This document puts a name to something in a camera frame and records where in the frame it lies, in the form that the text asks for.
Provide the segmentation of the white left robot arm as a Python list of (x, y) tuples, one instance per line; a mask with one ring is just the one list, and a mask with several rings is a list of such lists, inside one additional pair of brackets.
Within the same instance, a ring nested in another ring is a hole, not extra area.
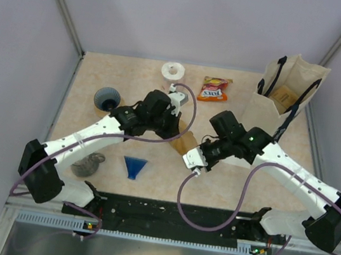
[(34, 202), (51, 200), (70, 202), (91, 216), (99, 208), (95, 189), (90, 183), (65, 176), (64, 171), (75, 162), (130, 137), (152, 131), (162, 139), (179, 134), (180, 107), (188, 96), (174, 91), (154, 90), (133, 106), (119, 106), (104, 118), (76, 133), (40, 143), (32, 140), (23, 151), (18, 173)]

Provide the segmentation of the brown paper coffee filter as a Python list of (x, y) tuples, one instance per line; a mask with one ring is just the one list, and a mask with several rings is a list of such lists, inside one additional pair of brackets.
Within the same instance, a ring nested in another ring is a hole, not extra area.
[(197, 139), (192, 131), (188, 131), (178, 139), (170, 141), (169, 144), (179, 155), (185, 155), (189, 150), (198, 146)]

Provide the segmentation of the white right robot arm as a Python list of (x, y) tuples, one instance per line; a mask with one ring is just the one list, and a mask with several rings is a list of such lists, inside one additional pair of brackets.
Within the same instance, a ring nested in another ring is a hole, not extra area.
[(255, 169), (264, 169), (304, 205), (299, 212), (263, 210), (250, 223), (250, 234), (258, 241), (285, 234), (307, 239), (330, 253), (341, 242), (341, 192), (296, 163), (278, 142), (258, 127), (245, 130), (226, 110), (210, 119), (218, 138), (201, 144), (201, 161), (207, 171), (219, 161), (235, 156)]

